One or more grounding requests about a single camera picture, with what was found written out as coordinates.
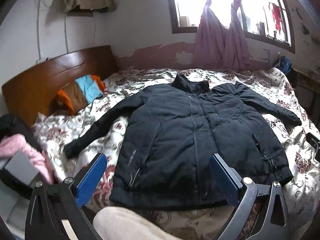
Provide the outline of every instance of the pillow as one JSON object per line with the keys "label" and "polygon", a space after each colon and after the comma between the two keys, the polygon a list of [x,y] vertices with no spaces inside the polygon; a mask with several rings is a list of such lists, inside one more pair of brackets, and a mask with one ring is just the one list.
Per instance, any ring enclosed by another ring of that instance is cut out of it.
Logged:
{"label": "pillow", "polygon": [[56,101],[62,109],[67,108],[71,115],[75,115],[101,96],[104,90],[105,84],[100,77],[85,75],[58,90]]}

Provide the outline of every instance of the jacket's right sleeve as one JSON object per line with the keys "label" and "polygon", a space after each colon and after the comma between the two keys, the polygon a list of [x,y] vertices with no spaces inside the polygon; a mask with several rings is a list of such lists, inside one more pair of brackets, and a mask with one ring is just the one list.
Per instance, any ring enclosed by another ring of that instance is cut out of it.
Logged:
{"label": "jacket's right sleeve", "polygon": [[284,125],[298,126],[301,120],[293,112],[271,103],[267,98],[254,92],[244,84],[237,82],[235,84],[235,95],[240,98],[246,105],[252,106],[258,112],[272,114],[283,121]]}
{"label": "jacket's right sleeve", "polygon": [[144,88],[109,109],[108,112],[106,112],[99,120],[93,123],[90,129],[83,136],[65,145],[63,150],[66,157],[77,157],[79,153],[90,143],[106,135],[115,119],[125,113],[133,112],[135,109],[142,106],[151,95],[152,87],[153,86],[148,86]]}

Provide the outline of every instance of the white wall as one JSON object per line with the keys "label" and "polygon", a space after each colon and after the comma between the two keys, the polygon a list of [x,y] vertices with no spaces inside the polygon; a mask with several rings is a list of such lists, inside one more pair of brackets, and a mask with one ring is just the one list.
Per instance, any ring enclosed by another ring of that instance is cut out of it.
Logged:
{"label": "white wall", "polygon": [[[47,5],[52,0],[44,0]],[[155,45],[169,45],[176,42],[194,43],[194,33],[172,34],[167,0],[116,0],[115,12],[96,14],[90,17],[67,17],[66,33],[69,52],[93,46],[110,44],[113,54],[119,58],[134,55],[137,49]],[[297,0],[287,0],[293,21],[296,54],[275,46],[248,39],[252,58],[273,62],[277,52],[287,55],[295,68],[316,68],[319,46],[311,41],[310,35],[303,35],[301,22],[317,34],[317,29]],[[0,85],[33,66],[39,59],[37,49],[37,6],[38,0],[18,0],[0,26]],[[40,7],[39,37],[41,58],[56,57],[67,52],[65,45],[64,15],[57,11],[56,4]],[[299,8],[301,20],[295,12]],[[177,62],[190,64],[188,53],[176,56]],[[134,67],[145,65],[134,64]],[[0,115],[7,111],[0,94]]]}

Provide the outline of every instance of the headboard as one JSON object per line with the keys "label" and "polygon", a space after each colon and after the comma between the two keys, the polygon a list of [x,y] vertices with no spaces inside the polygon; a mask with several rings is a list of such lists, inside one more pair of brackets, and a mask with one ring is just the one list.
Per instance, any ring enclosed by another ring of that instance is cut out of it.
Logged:
{"label": "headboard", "polygon": [[110,46],[83,49],[35,65],[2,86],[9,111],[32,125],[38,112],[50,115],[59,109],[57,90],[86,74],[105,79],[118,71]]}

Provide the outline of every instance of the window sill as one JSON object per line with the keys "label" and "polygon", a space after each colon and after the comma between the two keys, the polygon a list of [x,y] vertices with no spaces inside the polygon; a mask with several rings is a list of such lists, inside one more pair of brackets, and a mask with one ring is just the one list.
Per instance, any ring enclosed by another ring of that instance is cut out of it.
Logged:
{"label": "window sill", "polygon": [[285,50],[295,54],[294,45],[290,46],[288,44],[281,43],[279,41],[275,41],[275,40],[267,38],[265,36],[261,36],[261,35],[257,35],[257,34],[249,33],[249,32],[244,32],[244,36],[246,38],[248,38],[248,39],[253,39],[253,40],[256,40],[256,41],[261,41],[261,42],[264,42],[264,43],[268,43],[268,44],[274,45],[274,46],[276,46],[278,48],[281,48],[281,49],[285,49]]}
{"label": "window sill", "polygon": [[[172,34],[177,34],[177,33],[196,33],[197,32],[198,27],[176,27],[176,28],[172,28]],[[281,49],[285,49],[293,54],[295,54],[295,47],[294,46],[289,46],[288,44],[285,43],[281,43],[279,41],[275,41],[273,39],[261,36],[261,35],[257,35],[254,33],[249,33],[249,32],[244,32],[244,36],[248,39],[253,39],[256,41],[261,41],[264,43],[268,43],[271,45],[274,45],[278,48]]]}

